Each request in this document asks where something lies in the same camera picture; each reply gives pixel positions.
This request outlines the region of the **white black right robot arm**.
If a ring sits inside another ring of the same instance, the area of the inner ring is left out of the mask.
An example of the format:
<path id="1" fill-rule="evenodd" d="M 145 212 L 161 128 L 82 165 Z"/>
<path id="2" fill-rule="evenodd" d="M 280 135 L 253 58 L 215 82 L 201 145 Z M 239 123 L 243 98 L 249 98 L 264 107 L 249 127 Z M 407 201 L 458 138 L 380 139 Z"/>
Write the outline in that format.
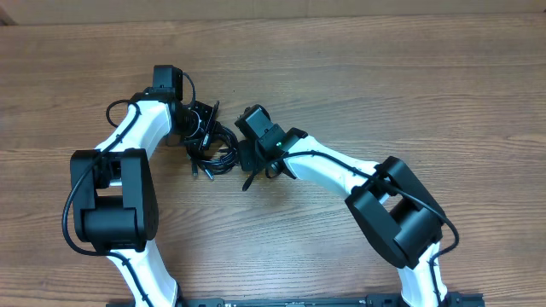
<path id="1" fill-rule="evenodd" d="M 352 158 L 303 130 L 284 131 L 260 105 L 247 108 L 235 125 L 244 136 L 242 168 L 251 177 L 285 174 L 344 198 L 369 244 L 397 269 L 403 302 L 449 305 L 439 257 L 457 246 L 440 246 L 442 228 L 454 225 L 401 159 L 390 156 L 378 163 Z"/>

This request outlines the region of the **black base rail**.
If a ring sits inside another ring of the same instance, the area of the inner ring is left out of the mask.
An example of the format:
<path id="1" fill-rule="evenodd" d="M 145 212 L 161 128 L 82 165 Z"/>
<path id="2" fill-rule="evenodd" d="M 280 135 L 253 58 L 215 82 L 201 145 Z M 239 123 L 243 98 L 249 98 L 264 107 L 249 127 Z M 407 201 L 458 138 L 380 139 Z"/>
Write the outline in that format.
<path id="1" fill-rule="evenodd" d="M 483 294 L 447 294 L 443 306 L 450 307 L 485 307 Z M 134 307 L 134 301 L 107 303 L 107 307 Z M 184 307 L 402 307 L 408 306 L 401 294 L 375 293 L 361 298 L 285 298 L 224 300 L 222 298 L 184 299 L 175 306 Z"/>

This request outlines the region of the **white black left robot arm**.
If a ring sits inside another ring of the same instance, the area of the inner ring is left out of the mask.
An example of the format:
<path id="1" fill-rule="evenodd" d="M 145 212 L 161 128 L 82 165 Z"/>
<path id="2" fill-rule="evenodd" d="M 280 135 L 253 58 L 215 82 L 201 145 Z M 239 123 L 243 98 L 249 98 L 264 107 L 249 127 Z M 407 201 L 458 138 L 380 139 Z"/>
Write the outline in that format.
<path id="1" fill-rule="evenodd" d="M 187 79 L 175 66 L 155 66 L 152 85 L 124 102 L 127 113 L 114 132 L 70 159 L 63 238 L 79 254 L 112 261 L 134 306 L 183 305 L 179 283 L 167 271 L 154 239 L 159 207 L 149 160 L 169 135 L 194 150 L 210 146 L 218 109 L 196 100 L 183 104 Z"/>

